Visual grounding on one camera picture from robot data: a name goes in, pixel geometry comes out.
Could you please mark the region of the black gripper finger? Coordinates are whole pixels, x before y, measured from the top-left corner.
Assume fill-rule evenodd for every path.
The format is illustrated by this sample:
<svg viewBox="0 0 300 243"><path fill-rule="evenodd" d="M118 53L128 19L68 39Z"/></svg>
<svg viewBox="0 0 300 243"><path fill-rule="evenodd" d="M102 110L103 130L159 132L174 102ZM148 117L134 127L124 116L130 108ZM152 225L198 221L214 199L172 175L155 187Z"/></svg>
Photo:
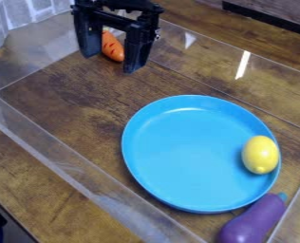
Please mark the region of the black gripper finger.
<svg viewBox="0 0 300 243"><path fill-rule="evenodd" d="M73 27L80 52L85 58L102 50L102 23L92 13L73 12Z"/></svg>
<svg viewBox="0 0 300 243"><path fill-rule="evenodd" d="M131 21L124 27L123 72L134 73L146 65L154 42L160 38L159 19Z"/></svg>

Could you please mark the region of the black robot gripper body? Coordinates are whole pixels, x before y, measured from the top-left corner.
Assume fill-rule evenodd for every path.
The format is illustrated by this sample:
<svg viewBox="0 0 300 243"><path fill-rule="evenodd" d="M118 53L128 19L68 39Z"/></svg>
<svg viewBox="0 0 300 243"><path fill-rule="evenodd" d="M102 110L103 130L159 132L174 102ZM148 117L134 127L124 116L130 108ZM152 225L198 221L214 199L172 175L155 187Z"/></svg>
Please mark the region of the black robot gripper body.
<svg viewBox="0 0 300 243"><path fill-rule="evenodd" d="M139 22L144 22L150 27L159 25L159 15L163 8L150 0L73 0L69 6L73 13L81 13L85 18L96 25L124 26L128 20L111 13L106 13L103 8L110 11L124 10L127 13L139 11Z"/></svg>

